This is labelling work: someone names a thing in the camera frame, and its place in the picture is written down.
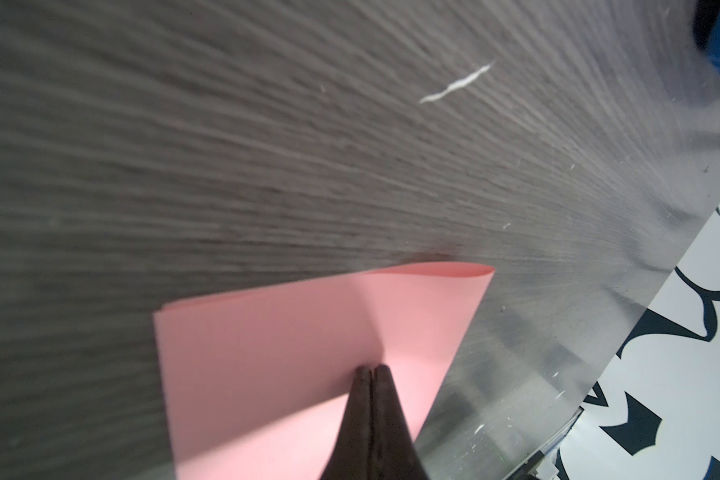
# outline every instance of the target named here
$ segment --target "wooden table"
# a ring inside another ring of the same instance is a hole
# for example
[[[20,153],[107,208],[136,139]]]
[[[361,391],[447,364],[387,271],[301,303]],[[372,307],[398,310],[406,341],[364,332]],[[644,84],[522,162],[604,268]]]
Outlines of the wooden table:
[[[507,475],[720,199],[693,7],[0,2],[0,479],[173,475],[164,302],[450,259],[498,274],[417,447]]]

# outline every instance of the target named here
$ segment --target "black pattern shape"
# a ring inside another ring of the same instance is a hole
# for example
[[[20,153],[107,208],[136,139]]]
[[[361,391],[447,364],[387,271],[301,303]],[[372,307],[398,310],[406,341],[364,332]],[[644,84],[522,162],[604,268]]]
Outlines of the black pattern shape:
[[[656,444],[661,417],[626,393],[626,423],[601,427],[624,450],[634,456],[640,450]]]
[[[608,401],[606,400],[605,395],[603,394],[603,389],[600,388],[600,382],[595,382],[595,384],[592,386],[592,389],[595,390],[595,396],[587,395],[584,398],[584,401],[591,405],[607,407]]]
[[[676,335],[684,336],[694,340],[702,340],[704,342],[710,342],[715,338],[717,334],[717,312],[715,311],[715,305],[713,301],[720,302],[720,290],[707,290],[701,288],[697,284],[693,283],[685,274],[679,269],[675,268],[675,273],[680,279],[701,299],[704,306],[704,328],[706,329],[706,335],[701,336],[698,333],[691,332],[684,326],[681,326],[672,320],[652,311],[646,310],[640,320],[637,321],[635,328],[632,329],[629,336],[621,344],[621,347],[616,352],[616,356],[621,358],[621,354],[624,351],[624,347],[632,339],[642,335],[650,335],[652,333],[662,333],[665,335]]]
[[[640,318],[640,320],[637,321],[637,324],[635,325],[635,328],[632,329],[626,340],[624,340],[624,343],[621,344],[621,347],[619,347],[619,350],[616,352],[616,356],[621,358],[621,354],[624,351],[624,347],[627,343],[629,343],[632,339],[637,338],[638,336],[643,335],[651,335],[651,334],[663,334],[663,335],[675,335],[675,336],[684,336],[690,339],[694,340],[703,340],[703,341],[710,341],[712,338],[710,337],[710,328],[707,325],[706,322],[706,315],[704,315],[705,321],[704,321],[704,327],[707,328],[707,335],[701,336],[698,333],[694,333],[687,328],[685,328],[682,325],[679,325],[678,323],[673,322],[672,320],[666,318],[663,315],[660,315],[653,310],[646,310],[645,313],[643,313],[643,316]],[[714,325],[715,325],[715,332],[717,331],[717,316],[715,315],[714,319]]]
[[[563,453],[560,450],[557,451],[557,461],[554,463],[554,466],[557,468],[557,477],[560,480],[570,480],[568,472],[565,471],[565,465],[563,465]]]
[[[710,33],[720,13],[720,0],[699,0],[693,15],[693,40],[699,50],[705,50]]]
[[[710,459],[710,467],[706,470],[704,480],[720,480],[720,460],[715,457]]]

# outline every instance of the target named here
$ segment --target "pink paper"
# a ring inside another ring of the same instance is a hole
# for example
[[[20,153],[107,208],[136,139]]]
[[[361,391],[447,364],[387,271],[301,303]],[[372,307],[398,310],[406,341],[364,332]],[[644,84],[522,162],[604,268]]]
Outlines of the pink paper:
[[[410,264],[164,306],[155,329],[179,480],[316,480],[363,364],[390,366],[416,438],[493,274]]]

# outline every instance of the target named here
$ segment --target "white debris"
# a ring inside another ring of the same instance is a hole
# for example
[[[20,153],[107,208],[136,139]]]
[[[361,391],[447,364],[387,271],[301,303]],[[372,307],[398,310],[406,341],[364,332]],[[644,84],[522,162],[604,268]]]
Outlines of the white debris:
[[[427,103],[428,101],[437,101],[437,100],[440,100],[445,95],[451,93],[451,91],[459,90],[460,88],[466,87],[470,83],[477,80],[480,75],[482,75],[483,73],[490,70],[490,68],[494,66],[494,63],[495,62],[491,62],[487,65],[483,65],[482,67],[478,68],[476,71],[470,73],[466,77],[460,78],[456,82],[451,83],[449,86],[446,87],[445,90],[441,91],[440,93],[427,95],[426,97],[424,97],[422,100],[419,100],[418,102],[420,104],[423,104],[423,103]]]

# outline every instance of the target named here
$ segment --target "gray wood-grain surface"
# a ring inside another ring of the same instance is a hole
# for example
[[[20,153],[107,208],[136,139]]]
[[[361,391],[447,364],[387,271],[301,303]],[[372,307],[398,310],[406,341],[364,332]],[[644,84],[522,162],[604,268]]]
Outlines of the gray wood-grain surface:
[[[0,1],[0,479],[173,475],[164,302],[446,259],[498,274],[417,447],[508,474],[720,199],[693,7]]]

